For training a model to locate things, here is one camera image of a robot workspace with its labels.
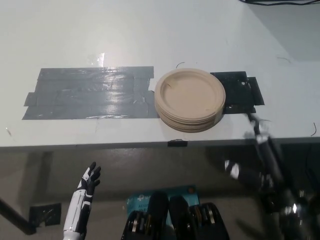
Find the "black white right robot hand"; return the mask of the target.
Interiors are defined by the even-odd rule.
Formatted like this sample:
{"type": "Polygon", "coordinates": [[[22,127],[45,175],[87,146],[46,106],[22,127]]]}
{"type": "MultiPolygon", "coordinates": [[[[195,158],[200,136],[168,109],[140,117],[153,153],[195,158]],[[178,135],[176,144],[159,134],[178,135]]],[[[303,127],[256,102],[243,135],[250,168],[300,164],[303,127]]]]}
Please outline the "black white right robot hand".
{"type": "Polygon", "coordinates": [[[224,161],[224,171],[252,190],[281,192],[287,187],[287,182],[280,148],[264,127],[263,119],[253,113],[248,113],[247,118],[253,127],[255,146],[262,161],[263,171],[256,172],[230,160],[224,161]]]}

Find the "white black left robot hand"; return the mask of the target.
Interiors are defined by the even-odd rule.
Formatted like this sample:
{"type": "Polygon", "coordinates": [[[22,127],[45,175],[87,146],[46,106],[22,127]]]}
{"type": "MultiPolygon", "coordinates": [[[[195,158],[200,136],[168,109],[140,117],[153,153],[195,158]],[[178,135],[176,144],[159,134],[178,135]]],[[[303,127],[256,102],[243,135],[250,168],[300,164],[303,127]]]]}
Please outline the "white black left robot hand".
{"type": "Polygon", "coordinates": [[[101,167],[96,162],[85,170],[74,191],[63,227],[64,240],[83,240],[91,213],[95,188],[100,184],[101,167]]]}

